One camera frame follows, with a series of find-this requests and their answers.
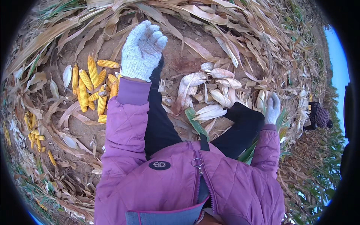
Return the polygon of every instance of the purple quilted jacket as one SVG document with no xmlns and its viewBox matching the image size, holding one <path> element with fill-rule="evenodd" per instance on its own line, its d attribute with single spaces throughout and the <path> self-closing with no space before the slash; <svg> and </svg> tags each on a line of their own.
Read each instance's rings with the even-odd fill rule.
<svg viewBox="0 0 360 225">
<path fill-rule="evenodd" d="M 121 78 L 118 96 L 109 100 L 95 224 L 126 224 L 128 211 L 175 211 L 194 206 L 200 182 L 198 169 L 192 166 L 194 158 L 204 162 L 203 177 L 213 213 L 225 224 L 280 224 L 285 208 L 276 181 L 280 147 L 275 125 L 261 130 L 251 165 L 225 157 L 210 143 L 210 151 L 202 151 L 200 142 L 188 141 L 155 153 L 150 162 L 165 161 L 171 167 L 154 170 L 144 152 L 150 85 Z"/>
</svg>

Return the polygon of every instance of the plaid shirt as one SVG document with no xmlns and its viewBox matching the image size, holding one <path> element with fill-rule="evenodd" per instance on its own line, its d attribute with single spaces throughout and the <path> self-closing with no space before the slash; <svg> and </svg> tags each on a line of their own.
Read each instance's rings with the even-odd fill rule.
<svg viewBox="0 0 360 225">
<path fill-rule="evenodd" d="M 315 123 L 318 127 L 324 128 L 326 127 L 328 121 L 329 121 L 329 111 L 327 109 L 324 109 L 320 106 L 320 103 L 315 103 L 312 105 L 312 107 L 316 107 L 316 114 L 315 114 Z"/>
</svg>

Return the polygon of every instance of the corn field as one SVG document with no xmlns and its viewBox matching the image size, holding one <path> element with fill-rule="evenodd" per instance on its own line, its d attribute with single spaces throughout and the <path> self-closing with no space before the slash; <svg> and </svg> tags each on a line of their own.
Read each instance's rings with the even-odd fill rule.
<svg viewBox="0 0 360 225">
<path fill-rule="evenodd" d="M 163 71 L 158 91 L 182 138 L 198 140 L 203 133 L 211 141 L 231 127 L 222 116 L 235 102 L 265 114 L 268 94 L 279 95 L 284 222 L 314 223 L 340 179 L 343 137 L 336 90 L 328 86 L 312 33 L 316 11 L 306 11 L 307 4 L 40 0 L 13 44 L 1 90 L 8 166 L 28 205 L 49 224 L 69 217 L 68 223 L 93 223 L 107 101 L 118 93 L 121 49 L 148 19 L 169 38 L 165 68 L 177 71 Z M 189 66 L 176 67 L 175 55 Z M 329 109 L 331 131 L 303 132 L 311 98 Z M 256 140 L 238 160 L 250 164 L 255 146 Z"/>
</svg>

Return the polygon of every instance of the jacket sleeve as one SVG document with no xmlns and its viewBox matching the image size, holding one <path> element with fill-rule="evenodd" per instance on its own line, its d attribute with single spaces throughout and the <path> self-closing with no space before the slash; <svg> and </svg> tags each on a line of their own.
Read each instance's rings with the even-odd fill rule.
<svg viewBox="0 0 360 225">
<path fill-rule="evenodd" d="M 266 124 L 260 131 L 250 166 L 259 168 L 276 179 L 279 156 L 280 140 L 276 125 Z"/>
<path fill-rule="evenodd" d="M 100 199 L 114 191 L 121 177 L 146 162 L 144 136 L 150 86 L 120 78 L 118 96 L 108 102 L 103 174 L 96 187 Z"/>
</svg>

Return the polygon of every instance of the jacket zipper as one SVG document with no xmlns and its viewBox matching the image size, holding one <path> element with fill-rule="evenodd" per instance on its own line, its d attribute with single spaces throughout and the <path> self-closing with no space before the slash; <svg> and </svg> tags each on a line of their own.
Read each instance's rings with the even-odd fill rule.
<svg viewBox="0 0 360 225">
<path fill-rule="evenodd" d="M 193 149 L 193 152 L 194 152 L 194 158 L 199 158 L 202 160 L 202 155 L 199 151 L 195 151 Z M 197 204 L 197 201 L 198 201 L 198 198 L 199 198 L 199 191 L 200 191 L 200 176 L 203 176 L 204 177 L 204 180 L 205 180 L 205 183 L 206 183 L 206 186 L 207 186 L 207 189 L 209 190 L 209 193 L 210 193 L 210 196 L 211 196 L 211 208 L 212 208 L 212 212 L 214 214 L 217 214 L 217 209 L 215 208 L 215 194 L 214 194 L 214 191 L 213 191 L 213 188 L 210 184 L 210 179 L 205 171 L 205 164 L 203 164 L 202 166 L 199 166 L 198 167 L 198 173 L 197 173 L 197 177 L 196 179 L 198 179 L 198 182 L 197 182 L 197 192 L 195 193 L 196 194 L 196 202 L 194 204 Z"/>
<path fill-rule="evenodd" d="M 193 144 L 191 142 L 186 141 L 186 146 L 188 150 L 193 150 L 194 158 L 196 158 L 195 150 L 193 149 Z M 195 174 L 195 193 L 193 196 L 193 205 L 196 205 L 199 199 L 199 192 L 200 192 L 200 175 L 199 173 Z"/>
</svg>

